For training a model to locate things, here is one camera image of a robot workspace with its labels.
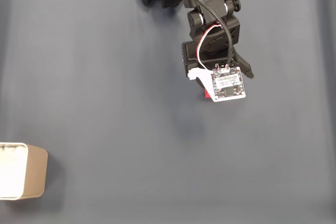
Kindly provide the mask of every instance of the dark gray fabric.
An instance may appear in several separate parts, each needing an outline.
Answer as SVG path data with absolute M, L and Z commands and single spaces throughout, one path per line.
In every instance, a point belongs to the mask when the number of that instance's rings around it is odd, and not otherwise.
M 0 139 L 45 148 L 1 224 L 336 221 L 335 0 L 241 0 L 247 98 L 184 74 L 187 10 L 0 0 Z

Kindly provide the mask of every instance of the red white wire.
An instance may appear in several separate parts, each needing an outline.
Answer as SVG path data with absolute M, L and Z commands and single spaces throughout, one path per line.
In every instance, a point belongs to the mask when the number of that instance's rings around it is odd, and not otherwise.
M 199 43 L 198 43 L 198 46 L 197 46 L 197 51 L 196 51 L 196 56 L 197 56 L 197 61 L 199 62 L 199 64 L 204 68 L 204 69 L 207 69 L 206 66 L 201 62 L 201 59 L 200 59 L 200 53 L 199 51 L 201 50 L 201 46 L 202 46 L 202 43 L 205 39 L 205 37 L 208 35 L 208 33 L 210 33 L 210 31 L 215 28 L 215 27 L 222 27 L 221 25 L 219 24 L 215 24 L 215 25 L 212 25 L 211 27 L 209 27 L 205 33 L 203 34 L 203 36 L 201 37 L 201 39 L 199 40 Z

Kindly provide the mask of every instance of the wire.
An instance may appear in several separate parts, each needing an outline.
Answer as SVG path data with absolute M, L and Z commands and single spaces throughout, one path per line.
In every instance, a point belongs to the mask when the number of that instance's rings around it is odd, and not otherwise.
M 206 66 L 201 62 L 201 59 L 200 59 L 200 53 L 199 51 L 201 50 L 201 46 L 202 46 L 202 43 L 205 39 L 205 37 L 208 35 L 208 33 L 210 33 L 210 31 L 215 28 L 215 27 L 221 27 L 220 24 L 216 24 L 216 25 L 212 25 L 211 27 L 209 27 L 205 33 L 203 34 L 203 36 L 201 37 L 201 39 L 199 40 L 199 43 L 197 45 L 197 50 L 196 50 L 196 57 L 197 57 L 197 61 L 199 62 L 199 64 L 204 68 L 204 69 L 207 69 Z
M 228 43 L 228 54 L 227 54 L 227 65 L 228 65 L 233 57 L 233 42 L 231 32 L 227 27 L 227 25 L 224 23 L 224 21 L 221 19 L 221 17 L 208 4 L 206 4 L 203 0 L 196 0 L 196 1 L 200 5 L 202 5 L 205 9 L 207 9 L 215 17 L 216 20 L 218 20 L 218 22 L 221 24 L 221 27 L 225 31 Z

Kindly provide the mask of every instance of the tan cup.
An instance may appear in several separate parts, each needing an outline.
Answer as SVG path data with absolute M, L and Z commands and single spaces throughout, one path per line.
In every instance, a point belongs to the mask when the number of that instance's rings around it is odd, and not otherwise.
M 19 183 L 19 188 L 16 188 L 19 192 L 12 197 L 6 195 L 2 197 L 0 195 L 0 200 L 18 200 L 18 199 L 28 199 L 40 197 L 45 190 L 46 184 L 46 174 L 47 174 L 47 161 L 48 152 L 45 149 L 24 144 L 24 143 L 0 143 L 0 147 L 19 147 L 23 146 L 27 148 L 27 156 L 23 158 L 23 173 L 21 177 L 24 181 Z M 5 176 L 0 174 L 0 179 L 6 179 Z

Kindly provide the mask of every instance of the white container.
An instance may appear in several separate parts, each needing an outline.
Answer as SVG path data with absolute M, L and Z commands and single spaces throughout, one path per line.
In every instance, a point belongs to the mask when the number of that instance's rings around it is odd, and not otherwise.
M 41 196 L 47 161 L 45 149 L 24 143 L 0 143 L 0 200 Z

